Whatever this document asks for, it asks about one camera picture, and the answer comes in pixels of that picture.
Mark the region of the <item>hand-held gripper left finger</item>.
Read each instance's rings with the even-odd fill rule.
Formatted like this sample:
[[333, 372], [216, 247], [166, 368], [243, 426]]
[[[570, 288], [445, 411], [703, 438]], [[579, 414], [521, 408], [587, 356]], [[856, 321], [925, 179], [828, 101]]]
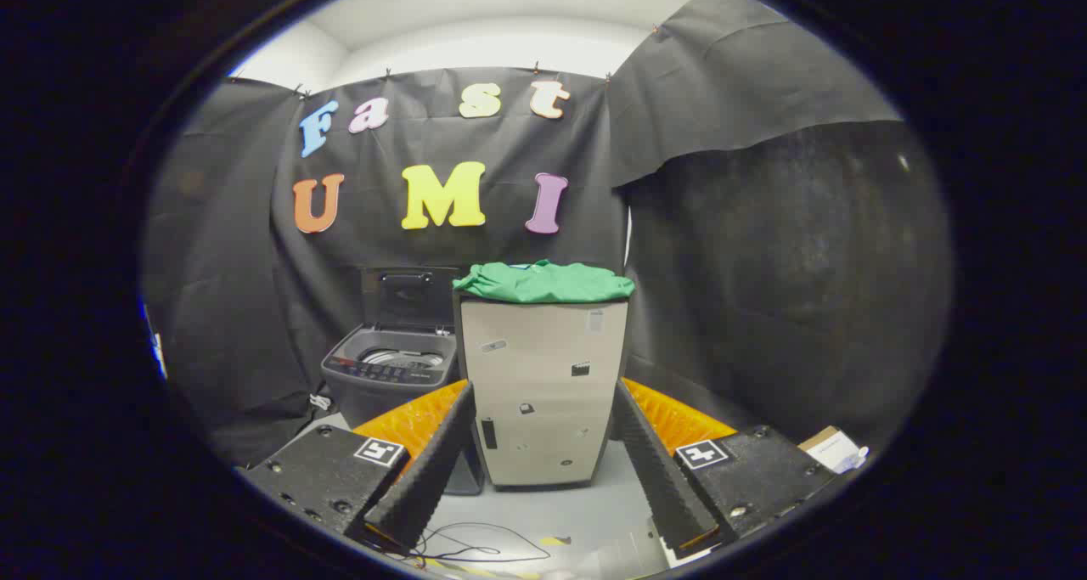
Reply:
[[359, 425], [320, 425], [245, 471], [267, 499], [349, 540], [405, 554], [432, 521], [475, 418], [457, 381]]

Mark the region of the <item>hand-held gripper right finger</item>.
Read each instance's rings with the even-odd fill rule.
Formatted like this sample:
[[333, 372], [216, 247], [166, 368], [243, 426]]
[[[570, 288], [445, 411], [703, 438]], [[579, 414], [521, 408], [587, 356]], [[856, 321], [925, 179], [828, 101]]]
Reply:
[[738, 430], [630, 379], [613, 409], [657, 533], [677, 556], [748, 538], [837, 479], [772, 426]]

